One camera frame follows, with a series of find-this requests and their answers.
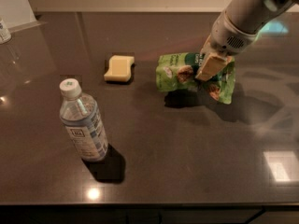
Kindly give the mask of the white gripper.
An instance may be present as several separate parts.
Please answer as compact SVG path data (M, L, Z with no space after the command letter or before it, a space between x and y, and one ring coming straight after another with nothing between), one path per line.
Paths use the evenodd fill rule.
M231 55L243 52L256 36L235 27L223 11L214 22L210 35L200 51L205 57L195 78L208 81L216 76L233 59Z

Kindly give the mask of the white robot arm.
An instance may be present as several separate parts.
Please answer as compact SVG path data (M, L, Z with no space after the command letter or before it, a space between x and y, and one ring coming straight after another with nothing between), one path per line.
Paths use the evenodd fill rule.
M204 56L196 73L207 81L227 64L228 57L243 52L271 20L299 0L232 0L215 20L200 54Z

